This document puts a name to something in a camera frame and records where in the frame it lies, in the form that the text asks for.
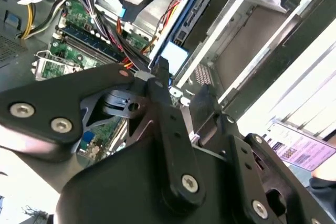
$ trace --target gray metal panel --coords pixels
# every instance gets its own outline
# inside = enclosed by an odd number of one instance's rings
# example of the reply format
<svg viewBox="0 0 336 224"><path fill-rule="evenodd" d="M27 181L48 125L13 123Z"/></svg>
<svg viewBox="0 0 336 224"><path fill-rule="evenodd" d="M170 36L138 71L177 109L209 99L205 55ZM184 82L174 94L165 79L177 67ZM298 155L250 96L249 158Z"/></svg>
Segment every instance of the gray metal panel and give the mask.
<svg viewBox="0 0 336 224"><path fill-rule="evenodd" d="M215 64L226 90L287 18L286 14L257 7Z"/></svg>
<svg viewBox="0 0 336 224"><path fill-rule="evenodd" d="M27 41L14 39L17 33L18 31L10 25L0 23L0 55L8 58L8 65L0 70L0 92L35 81L30 71L32 62L36 60L34 54L46 48L44 43L34 38Z"/></svg>

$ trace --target cable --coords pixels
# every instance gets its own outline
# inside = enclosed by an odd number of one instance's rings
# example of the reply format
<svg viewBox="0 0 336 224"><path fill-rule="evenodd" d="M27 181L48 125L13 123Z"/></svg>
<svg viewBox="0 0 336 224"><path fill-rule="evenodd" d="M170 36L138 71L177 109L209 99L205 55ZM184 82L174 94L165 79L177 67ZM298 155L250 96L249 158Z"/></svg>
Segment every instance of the cable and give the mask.
<svg viewBox="0 0 336 224"><path fill-rule="evenodd" d="M173 16L174 12L177 9L177 5L179 4L179 2L175 2L173 5L172 3L174 2L174 0L172 0L167 8L167 10L165 11L165 13L161 16L161 18L159 19L155 32L154 32L154 37L153 39L141 50L142 53L145 53L147 50L151 51L151 46L155 43L155 41L158 40L158 37L155 36L156 33L158 32L160 23L163 22L164 18L167 16L166 18L166 22L164 23L164 26L161 30L161 32L163 32L164 28L166 27L166 25L168 24L170 18Z"/></svg>
<svg viewBox="0 0 336 224"><path fill-rule="evenodd" d="M53 8L51 9L47 19L38 27L36 27L35 29L33 29L28 36L26 36L24 39L28 39L36 34L39 34L43 31L45 31L50 24L53 22L53 20L55 19L55 17L57 16L57 13L59 12L60 7L66 2L67 0L60 0L57 3L57 5L55 6L55 9L53 10Z"/></svg>
<svg viewBox="0 0 336 224"><path fill-rule="evenodd" d="M33 10L32 10L31 4L28 4L27 8L28 8L28 21L27 21L27 26L26 26L25 32L23 33L23 35L21 37L22 39L25 39L27 37L27 35L30 33L30 30L32 28L31 26L33 24Z"/></svg>

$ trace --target label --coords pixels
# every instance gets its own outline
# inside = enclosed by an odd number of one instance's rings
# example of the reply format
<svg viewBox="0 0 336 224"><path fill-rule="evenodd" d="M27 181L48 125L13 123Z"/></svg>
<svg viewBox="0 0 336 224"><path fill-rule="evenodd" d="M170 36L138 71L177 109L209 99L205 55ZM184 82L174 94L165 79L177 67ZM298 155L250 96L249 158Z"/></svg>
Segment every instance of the label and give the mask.
<svg viewBox="0 0 336 224"><path fill-rule="evenodd" d="M336 153L325 142L278 122L263 137L281 160L310 172Z"/></svg>

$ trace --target purple label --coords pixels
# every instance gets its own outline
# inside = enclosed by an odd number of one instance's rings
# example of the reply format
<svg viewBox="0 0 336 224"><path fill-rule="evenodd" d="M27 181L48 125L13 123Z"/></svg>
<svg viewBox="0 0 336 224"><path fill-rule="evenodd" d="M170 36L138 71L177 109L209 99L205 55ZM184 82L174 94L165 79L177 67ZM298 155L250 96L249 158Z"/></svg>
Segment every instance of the purple label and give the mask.
<svg viewBox="0 0 336 224"><path fill-rule="evenodd" d="M310 172L336 153L325 142L281 123L273 123L264 138L283 161Z"/></svg>

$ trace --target screw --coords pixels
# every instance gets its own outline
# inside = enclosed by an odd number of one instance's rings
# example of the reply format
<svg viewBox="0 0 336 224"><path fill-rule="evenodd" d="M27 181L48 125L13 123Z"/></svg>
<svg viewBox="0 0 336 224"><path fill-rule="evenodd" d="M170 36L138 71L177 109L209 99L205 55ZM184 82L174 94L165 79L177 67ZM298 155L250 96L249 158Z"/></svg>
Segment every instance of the screw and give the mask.
<svg viewBox="0 0 336 224"><path fill-rule="evenodd" d="M312 224L321 224L317 219L312 218L311 219Z"/></svg>
<svg viewBox="0 0 336 224"><path fill-rule="evenodd" d="M35 113L34 107L28 103L15 103L11 106L9 111L17 118L28 118Z"/></svg>
<svg viewBox="0 0 336 224"><path fill-rule="evenodd" d="M156 81L155 83L156 83L156 85L158 85L160 88L163 88L163 85L162 85L162 83L161 83L161 82L159 82L159 81Z"/></svg>
<svg viewBox="0 0 336 224"><path fill-rule="evenodd" d="M266 220L268 218L268 213L266 208L263 206L262 203L260 203L257 200L254 200L252 202L252 206L254 211L257 213L257 215L259 215L261 218L263 218L264 220Z"/></svg>
<svg viewBox="0 0 336 224"><path fill-rule="evenodd" d="M198 191L198 183L196 179L191 175L188 174L183 175L182 185L185 189L187 189L191 193L195 193Z"/></svg>
<svg viewBox="0 0 336 224"><path fill-rule="evenodd" d="M119 70L119 74L121 74L122 76L127 77L128 73L125 70Z"/></svg>
<svg viewBox="0 0 336 224"><path fill-rule="evenodd" d="M231 116L227 115L226 118L230 123L235 123L235 120Z"/></svg>
<svg viewBox="0 0 336 224"><path fill-rule="evenodd" d="M58 133L68 133L72 129L72 123L65 118L56 118L52 120L51 128Z"/></svg>
<svg viewBox="0 0 336 224"><path fill-rule="evenodd" d="M259 144L262 144L262 139L260 136L256 136L256 141L259 143Z"/></svg>

